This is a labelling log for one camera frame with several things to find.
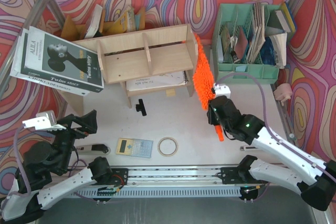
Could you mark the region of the orange microfiber duster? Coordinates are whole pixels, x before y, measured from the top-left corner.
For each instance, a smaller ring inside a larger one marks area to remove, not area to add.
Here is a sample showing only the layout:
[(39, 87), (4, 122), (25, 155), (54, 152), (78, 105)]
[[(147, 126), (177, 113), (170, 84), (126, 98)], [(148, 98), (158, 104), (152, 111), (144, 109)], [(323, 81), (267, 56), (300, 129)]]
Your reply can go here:
[(215, 98), (215, 94), (212, 92), (215, 81), (201, 39), (196, 33), (194, 33), (194, 36), (198, 47), (198, 59), (195, 73), (193, 74), (194, 88), (201, 102), (202, 109), (210, 116), (209, 101)]

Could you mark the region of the beige and blue calculator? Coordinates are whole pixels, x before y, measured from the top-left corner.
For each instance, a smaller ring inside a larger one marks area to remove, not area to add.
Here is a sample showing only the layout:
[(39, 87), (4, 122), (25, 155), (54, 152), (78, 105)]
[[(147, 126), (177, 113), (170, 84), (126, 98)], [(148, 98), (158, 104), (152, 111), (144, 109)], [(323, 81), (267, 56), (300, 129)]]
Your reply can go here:
[(153, 148), (152, 140), (119, 138), (115, 152), (117, 155), (125, 155), (139, 158), (151, 158), (152, 148)]

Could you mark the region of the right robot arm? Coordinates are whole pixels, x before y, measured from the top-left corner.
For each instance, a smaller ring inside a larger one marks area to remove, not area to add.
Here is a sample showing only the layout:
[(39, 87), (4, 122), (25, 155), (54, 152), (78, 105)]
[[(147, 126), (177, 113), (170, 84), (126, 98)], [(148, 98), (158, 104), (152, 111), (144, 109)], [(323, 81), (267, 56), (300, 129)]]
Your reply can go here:
[(277, 184), (300, 195), (309, 206), (327, 210), (335, 196), (335, 161), (325, 162), (297, 148), (258, 117), (241, 114), (224, 95), (209, 101), (208, 117), (235, 140), (272, 154), (283, 164), (280, 167), (247, 155), (238, 165), (242, 180)]

